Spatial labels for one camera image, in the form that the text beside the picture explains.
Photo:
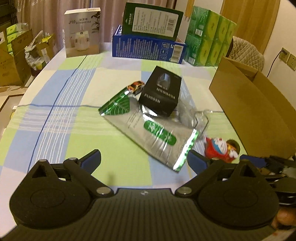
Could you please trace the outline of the person's right hand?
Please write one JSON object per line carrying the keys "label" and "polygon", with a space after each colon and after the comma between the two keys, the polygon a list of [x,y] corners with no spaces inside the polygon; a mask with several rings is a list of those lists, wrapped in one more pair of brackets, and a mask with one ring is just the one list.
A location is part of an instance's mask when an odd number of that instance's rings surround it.
{"label": "person's right hand", "polygon": [[281,207],[274,217],[271,226],[275,229],[280,229],[281,225],[295,226],[296,224],[296,210],[290,207]]}

